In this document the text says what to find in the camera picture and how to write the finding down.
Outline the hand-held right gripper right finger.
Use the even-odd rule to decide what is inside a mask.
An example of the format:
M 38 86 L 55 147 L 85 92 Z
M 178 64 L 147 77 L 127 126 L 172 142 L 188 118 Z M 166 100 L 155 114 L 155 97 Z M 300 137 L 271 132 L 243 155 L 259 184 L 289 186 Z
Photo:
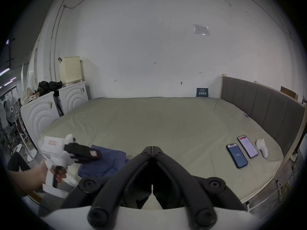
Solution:
M 185 207 L 192 227 L 213 227 L 214 207 L 246 212 L 221 178 L 192 176 L 159 147 L 153 146 L 153 195 L 163 209 Z

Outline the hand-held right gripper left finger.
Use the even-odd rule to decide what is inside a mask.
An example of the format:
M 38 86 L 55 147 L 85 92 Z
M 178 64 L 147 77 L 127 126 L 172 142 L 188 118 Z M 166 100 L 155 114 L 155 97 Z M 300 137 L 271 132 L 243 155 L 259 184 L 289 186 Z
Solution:
M 141 209 L 152 194 L 153 146 L 146 147 L 113 176 L 81 179 L 61 209 L 90 206 L 87 221 L 92 227 L 111 225 L 119 206 Z

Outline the person's left hand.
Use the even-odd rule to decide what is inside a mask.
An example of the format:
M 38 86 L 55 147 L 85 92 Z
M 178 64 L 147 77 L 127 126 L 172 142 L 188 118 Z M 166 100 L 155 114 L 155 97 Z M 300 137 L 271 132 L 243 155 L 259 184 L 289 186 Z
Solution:
M 67 177 L 67 171 L 66 169 L 59 169 L 58 172 L 55 172 L 55 167 L 47 161 L 47 159 L 44 159 L 40 166 L 38 167 L 38 175 L 39 175 L 39 181 L 41 184 L 46 183 L 46 177 L 48 172 L 51 172 L 52 175 L 56 176 L 56 182 L 61 183 L 63 179 Z

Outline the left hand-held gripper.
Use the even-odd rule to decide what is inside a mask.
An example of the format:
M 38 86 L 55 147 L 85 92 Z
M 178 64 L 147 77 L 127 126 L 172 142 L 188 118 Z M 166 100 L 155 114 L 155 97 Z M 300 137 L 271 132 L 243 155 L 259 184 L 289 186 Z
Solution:
M 102 159 L 102 154 L 97 149 L 74 143 L 75 138 L 68 134 L 65 138 L 45 136 L 40 145 L 40 152 L 47 161 L 55 167 L 55 172 L 59 169 L 66 169 L 74 163 L 91 163 Z M 58 189 L 56 176 L 48 172 L 46 183 L 42 189 L 56 197 L 66 198 L 68 192 Z

